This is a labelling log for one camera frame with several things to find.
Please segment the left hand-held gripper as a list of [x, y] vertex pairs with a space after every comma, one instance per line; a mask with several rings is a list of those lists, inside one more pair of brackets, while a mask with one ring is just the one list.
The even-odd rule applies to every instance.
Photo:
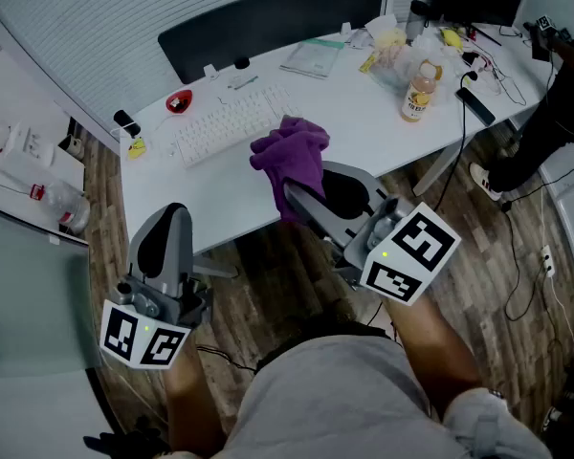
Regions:
[[168, 369], [212, 314], [212, 288], [196, 279], [183, 283], [193, 265], [188, 209], [172, 203], [155, 212], [130, 248], [132, 276], [104, 301], [99, 347], [132, 369]]

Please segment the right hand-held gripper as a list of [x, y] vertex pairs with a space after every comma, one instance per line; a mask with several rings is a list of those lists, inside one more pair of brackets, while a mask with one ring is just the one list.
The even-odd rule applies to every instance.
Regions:
[[323, 161], [321, 196], [287, 182], [285, 197], [298, 218], [342, 251], [335, 271], [354, 289], [366, 288], [410, 306], [458, 248], [461, 237], [427, 204], [389, 195], [370, 173]]

